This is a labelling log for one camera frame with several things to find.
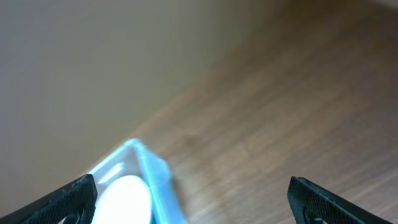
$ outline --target wooden surface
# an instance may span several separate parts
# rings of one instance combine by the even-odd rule
[[[398,223],[398,14],[327,2],[288,2],[132,134],[190,223],[295,223],[292,175]]]

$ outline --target white object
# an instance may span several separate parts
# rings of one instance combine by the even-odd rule
[[[127,175],[110,184],[96,203],[93,224],[149,224],[151,197],[148,186],[139,177]]]

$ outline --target blue container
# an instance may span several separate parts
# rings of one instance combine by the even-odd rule
[[[116,179],[136,175],[144,179],[152,198],[152,221],[156,224],[186,224],[172,186],[165,160],[148,150],[139,139],[130,139],[95,166],[92,174],[98,198]]]

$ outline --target gray wall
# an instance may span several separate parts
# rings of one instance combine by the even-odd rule
[[[0,216],[75,179],[277,5],[1,1]]]

